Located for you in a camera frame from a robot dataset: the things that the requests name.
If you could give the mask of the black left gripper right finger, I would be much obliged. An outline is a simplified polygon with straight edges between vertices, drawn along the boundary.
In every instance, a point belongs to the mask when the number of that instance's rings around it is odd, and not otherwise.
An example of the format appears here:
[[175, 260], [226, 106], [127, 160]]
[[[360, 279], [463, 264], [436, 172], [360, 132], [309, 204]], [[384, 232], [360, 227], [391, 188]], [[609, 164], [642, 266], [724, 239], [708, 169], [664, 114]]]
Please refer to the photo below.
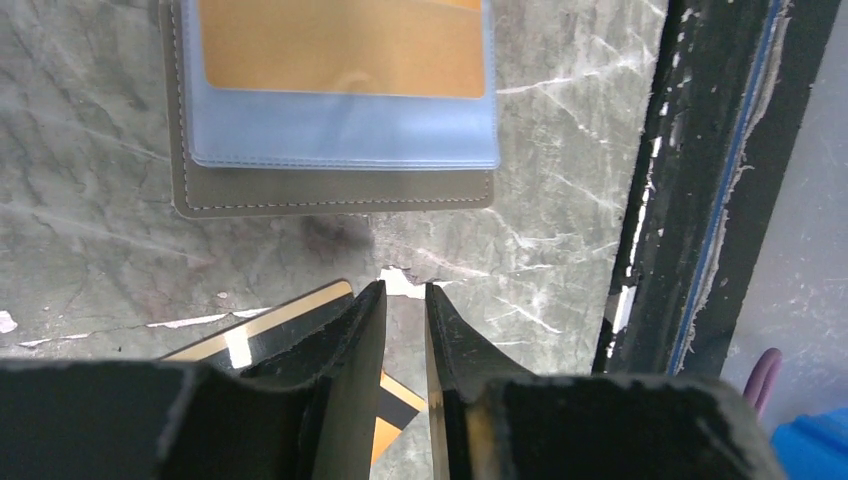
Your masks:
[[732, 387], [665, 375], [538, 375], [425, 288], [438, 479], [781, 479]]

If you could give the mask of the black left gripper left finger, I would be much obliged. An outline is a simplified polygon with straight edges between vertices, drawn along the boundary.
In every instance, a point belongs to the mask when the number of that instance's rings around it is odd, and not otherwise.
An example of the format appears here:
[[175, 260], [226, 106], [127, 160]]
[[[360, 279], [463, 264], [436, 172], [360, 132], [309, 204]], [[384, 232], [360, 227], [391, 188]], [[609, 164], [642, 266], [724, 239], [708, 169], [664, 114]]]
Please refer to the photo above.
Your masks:
[[385, 325], [375, 281], [239, 374], [172, 360], [4, 360], [1, 475], [365, 479]]

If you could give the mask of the grey card holder blue lining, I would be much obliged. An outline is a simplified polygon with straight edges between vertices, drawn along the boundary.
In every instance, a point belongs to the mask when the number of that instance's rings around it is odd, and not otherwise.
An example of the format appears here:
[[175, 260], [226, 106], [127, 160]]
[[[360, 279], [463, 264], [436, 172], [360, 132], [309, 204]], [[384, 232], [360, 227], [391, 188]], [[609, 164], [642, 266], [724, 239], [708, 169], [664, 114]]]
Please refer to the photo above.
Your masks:
[[172, 203], [191, 219], [478, 209], [499, 165], [479, 99], [232, 90], [202, 74], [199, 6], [159, 5]]

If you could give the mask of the gold card black stripe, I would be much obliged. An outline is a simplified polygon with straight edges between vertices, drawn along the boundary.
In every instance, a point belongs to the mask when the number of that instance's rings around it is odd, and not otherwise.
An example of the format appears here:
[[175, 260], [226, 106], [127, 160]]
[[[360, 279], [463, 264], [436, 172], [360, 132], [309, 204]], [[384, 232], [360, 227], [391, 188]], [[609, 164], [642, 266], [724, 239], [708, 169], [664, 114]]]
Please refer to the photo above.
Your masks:
[[199, 1], [206, 80], [239, 90], [476, 99], [479, 1]]

